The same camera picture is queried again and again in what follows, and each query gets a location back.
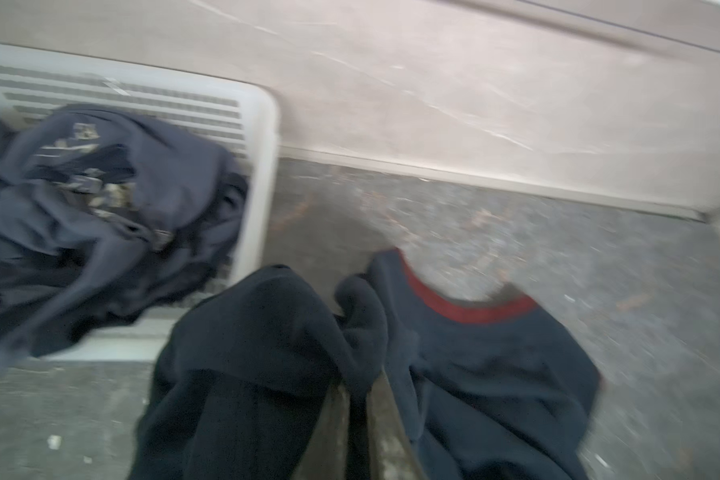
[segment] laundry basket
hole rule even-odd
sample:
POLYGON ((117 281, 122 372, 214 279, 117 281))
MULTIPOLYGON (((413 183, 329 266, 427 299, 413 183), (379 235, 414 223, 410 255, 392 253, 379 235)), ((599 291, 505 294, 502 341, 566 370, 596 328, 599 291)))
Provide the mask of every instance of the laundry basket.
POLYGON ((229 148, 250 175, 240 239, 219 275, 132 326, 100 329, 53 360, 154 360, 173 323, 193 304, 261 262, 277 170, 279 111, 255 85, 164 68, 0 44, 0 118, 16 129, 66 104, 96 103, 159 118, 229 148))

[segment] black fabric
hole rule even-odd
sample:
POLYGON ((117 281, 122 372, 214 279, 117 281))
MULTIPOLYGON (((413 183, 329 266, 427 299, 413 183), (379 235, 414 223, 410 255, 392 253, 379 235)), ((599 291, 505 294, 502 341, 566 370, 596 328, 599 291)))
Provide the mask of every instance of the black fabric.
POLYGON ((197 290, 237 240, 231 152, 96 105, 0 123, 0 366, 197 290))
POLYGON ((586 478, 576 448, 599 376, 535 302, 452 320, 396 251, 336 301, 338 318, 273 266, 187 313, 156 364, 130 479, 288 478, 338 378, 352 398, 347 477, 367 478, 364 398, 382 366, 430 479, 586 478))

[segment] blue line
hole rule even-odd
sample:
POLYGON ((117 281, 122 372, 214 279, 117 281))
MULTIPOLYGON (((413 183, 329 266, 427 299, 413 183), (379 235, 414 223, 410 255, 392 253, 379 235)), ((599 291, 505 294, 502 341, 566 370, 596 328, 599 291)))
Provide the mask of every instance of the blue line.
POLYGON ((686 42, 685 40, 680 40, 680 39, 678 39, 678 38, 667 37, 666 35, 648 32, 647 30, 640 30, 639 28, 628 27, 628 26, 626 26, 626 25, 622 25, 622 24, 614 23, 614 22, 609 22, 609 21, 607 21, 607 20, 602 20, 602 19, 600 19, 600 18, 591 17, 591 16, 589 16, 589 15, 585 15, 585 14, 582 14, 582 13, 571 12, 571 11, 569 11, 569 10, 564 10, 564 9, 562 9, 562 8, 553 7, 553 6, 550 6, 550 5, 545 5, 545 4, 543 4, 543 3, 532 2, 531 0, 515 0, 515 1, 516 1, 516 2, 519 2, 519 3, 527 3, 528 5, 533 5, 533 6, 535 6, 535 7, 546 8, 547 10, 551 10, 551 11, 553 11, 553 12, 558 12, 558 13, 573 15, 573 16, 578 17, 578 18, 584 18, 585 20, 591 20, 592 22, 598 22, 598 23, 606 24, 606 25, 609 25, 609 26, 611 26, 611 27, 623 28, 624 30, 629 30, 629 31, 631 31, 631 32, 637 32, 637 33, 641 33, 641 34, 644 34, 644 35, 649 35, 649 36, 651 36, 651 37, 661 38, 662 40, 669 40, 670 42, 676 42, 676 43, 688 45, 689 47, 700 48, 701 50, 707 50, 708 52, 714 52, 714 53, 719 53, 719 54, 720 54, 720 50, 718 50, 717 48, 705 47, 704 45, 699 45, 699 44, 696 44, 696 43, 686 42))

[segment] beige wall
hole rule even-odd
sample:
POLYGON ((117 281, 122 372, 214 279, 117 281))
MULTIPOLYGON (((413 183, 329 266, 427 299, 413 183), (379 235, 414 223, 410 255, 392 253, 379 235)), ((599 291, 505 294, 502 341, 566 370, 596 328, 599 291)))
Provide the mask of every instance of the beige wall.
MULTIPOLYGON (((293 147, 720 206, 720 54, 488 3, 0 0, 0 42, 260 84, 293 147)), ((695 0, 548 3, 720 48, 695 0)))

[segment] floor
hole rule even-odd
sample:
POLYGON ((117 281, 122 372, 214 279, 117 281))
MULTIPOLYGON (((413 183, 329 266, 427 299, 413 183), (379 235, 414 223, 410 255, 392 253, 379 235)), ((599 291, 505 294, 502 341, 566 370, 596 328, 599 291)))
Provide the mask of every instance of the floor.
MULTIPOLYGON (((330 299, 392 245, 448 296, 480 300, 510 281, 572 331, 606 380, 581 449, 592 478, 720 480, 720 242, 710 226, 282 162, 266 263, 291 265, 330 299)), ((149 375, 115 363, 0 372, 0 479, 123 478, 149 375)))

